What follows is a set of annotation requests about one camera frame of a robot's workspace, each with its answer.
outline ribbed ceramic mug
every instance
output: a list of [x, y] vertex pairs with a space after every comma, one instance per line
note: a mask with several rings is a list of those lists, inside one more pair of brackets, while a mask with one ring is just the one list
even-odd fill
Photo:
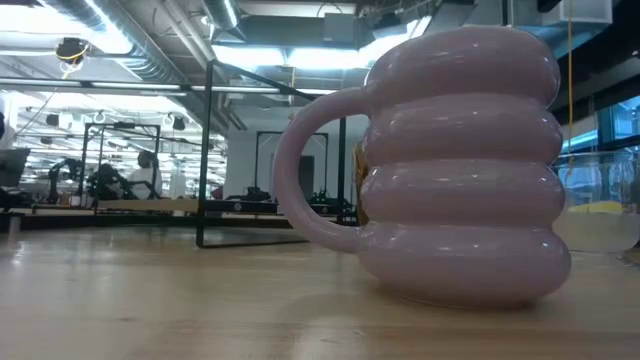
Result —
[[[533, 35], [464, 27], [407, 41], [382, 56], [363, 87], [305, 107], [280, 139], [280, 207], [310, 241], [357, 254], [402, 296], [455, 307], [518, 306], [564, 283], [570, 255], [550, 227], [564, 191], [548, 168], [562, 136], [546, 111], [557, 62]], [[333, 224], [298, 184], [309, 137], [366, 114], [370, 222]]]

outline table surface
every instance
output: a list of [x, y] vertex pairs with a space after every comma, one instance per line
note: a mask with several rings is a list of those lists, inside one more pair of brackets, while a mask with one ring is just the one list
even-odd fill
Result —
[[536, 306], [469, 311], [388, 294], [314, 245], [198, 250], [194, 233], [0, 240], [0, 359], [640, 359], [640, 268], [619, 254], [573, 253]]

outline desk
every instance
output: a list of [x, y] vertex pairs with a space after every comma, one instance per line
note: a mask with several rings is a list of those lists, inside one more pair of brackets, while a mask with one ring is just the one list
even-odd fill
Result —
[[17, 240], [0, 242], [1, 359], [640, 358], [640, 268], [614, 254], [574, 253], [535, 307], [477, 312], [387, 294], [311, 244], [198, 251], [191, 229], [149, 228]]

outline mug handle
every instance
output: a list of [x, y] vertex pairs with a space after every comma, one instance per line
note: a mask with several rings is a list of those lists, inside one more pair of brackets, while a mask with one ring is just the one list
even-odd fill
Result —
[[298, 165], [307, 140], [324, 124], [365, 113], [362, 88], [349, 88], [322, 96], [302, 109], [282, 134], [274, 159], [274, 190], [291, 225], [309, 241], [353, 254], [359, 228], [336, 225], [320, 217], [307, 204], [298, 181]]

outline overhead duct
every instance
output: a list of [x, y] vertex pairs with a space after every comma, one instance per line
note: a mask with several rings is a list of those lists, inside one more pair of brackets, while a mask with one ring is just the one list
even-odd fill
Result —
[[[186, 83], [186, 77], [158, 48], [140, 25], [117, 2], [109, 0], [38, 0], [70, 19], [84, 24], [108, 43], [117, 42], [119, 47], [129, 49], [131, 59], [118, 62], [142, 81], [153, 83]], [[182, 106], [204, 121], [204, 104], [191, 93], [177, 98]], [[214, 131], [226, 133], [228, 124], [216, 118]]]
[[240, 7], [236, 0], [202, 0], [204, 11], [211, 22], [211, 40], [216, 29], [224, 30], [241, 41], [246, 37], [240, 27]]

